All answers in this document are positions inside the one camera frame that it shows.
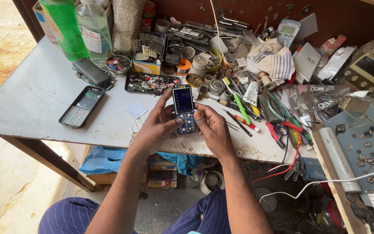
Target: red wire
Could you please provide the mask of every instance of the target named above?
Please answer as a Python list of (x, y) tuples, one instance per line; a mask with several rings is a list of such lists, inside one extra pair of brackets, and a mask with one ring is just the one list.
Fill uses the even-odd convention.
[(268, 176), (265, 176), (265, 177), (262, 177), (262, 178), (259, 178), (259, 179), (255, 179), (255, 180), (252, 181), (251, 183), (253, 183), (253, 182), (255, 182), (255, 181), (258, 181), (258, 180), (261, 180), (261, 179), (266, 179), (266, 178), (271, 177), (271, 176), (280, 175), (280, 174), (283, 174), (283, 173), (289, 171), (289, 169), (291, 169), (291, 167), (294, 166), (295, 160), (297, 159), (297, 156), (298, 156), (298, 151), (300, 150), (300, 146), (301, 146), (301, 142), (302, 142), (302, 140), (301, 140), (301, 134), (300, 134), (300, 133), (298, 133), (298, 137), (300, 138), (300, 143), (299, 143), (299, 145), (298, 145), (298, 147), (297, 147), (297, 152), (295, 153), (294, 161), (292, 162), (292, 165), (290, 165), (290, 166), (288, 167), (288, 169), (286, 169), (285, 171), (280, 172), (280, 173), (275, 173), (275, 174), (268, 175)]

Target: striped trousers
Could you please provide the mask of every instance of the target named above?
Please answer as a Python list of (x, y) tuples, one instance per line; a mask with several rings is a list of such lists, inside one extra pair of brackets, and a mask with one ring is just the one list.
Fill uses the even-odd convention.
[[(39, 234), (83, 234), (99, 204), (91, 199), (69, 197), (56, 202), (44, 213)], [(226, 191), (211, 192), (186, 210), (163, 234), (231, 234), (227, 217)]]

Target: green toothbrush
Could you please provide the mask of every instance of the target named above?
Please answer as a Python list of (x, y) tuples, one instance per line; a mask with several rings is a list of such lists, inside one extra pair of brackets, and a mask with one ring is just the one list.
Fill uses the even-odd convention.
[(240, 109), (240, 111), (241, 111), (241, 113), (242, 113), (242, 115), (243, 115), (243, 118), (245, 119), (246, 123), (247, 123), (248, 125), (250, 125), (250, 124), (251, 124), (251, 121), (249, 120), (248, 115), (246, 114), (245, 109), (243, 108), (242, 103), (240, 102), (239, 96), (236, 94), (236, 92), (233, 92), (233, 91), (230, 89), (230, 87), (229, 87), (229, 85), (230, 85), (230, 81), (225, 77), (225, 78), (223, 78), (223, 82), (224, 82), (224, 84), (226, 85), (227, 89), (229, 89), (229, 91), (233, 93), (233, 97), (234, 97), (235, 100), (236, 100), (236, 104), (238, 105), (238, 107), (239, 107), (239, 109)]

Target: forearm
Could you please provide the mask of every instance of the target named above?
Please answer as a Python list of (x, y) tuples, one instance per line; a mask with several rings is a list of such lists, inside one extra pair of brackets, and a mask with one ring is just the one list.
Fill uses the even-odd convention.
[(273, 233), (271, 226), (247, 184), (236, 155), (220, 161), (226, 184), (230, 229), (237, 233)]
[(131, 234), (148, 153), (129, 148), (118, 175), (102, 202), (86, 234)]

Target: hand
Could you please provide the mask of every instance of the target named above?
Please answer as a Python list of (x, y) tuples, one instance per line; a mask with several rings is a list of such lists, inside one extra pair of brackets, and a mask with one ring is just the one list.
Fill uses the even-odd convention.
[(167, 134), (183, 125), (182, 119), (175, 119), (173, 114), (174, 105), (165, 106), (166, 102), (171, 98), (171, 94), (172, 89), (169, 89), (160, 97), (130, 148), (145, 150), (148, 152), (148, 156), (154, 154), (163, 144)]
[(214, 156), (220, 160), (228, 157), (236, 157), (233, 149), (232, 139), (227, 129), (226, 120), (213, 108), (194, 103), (194, 119), (199, 129), (199, 135), (205, 136), (207, 147)]

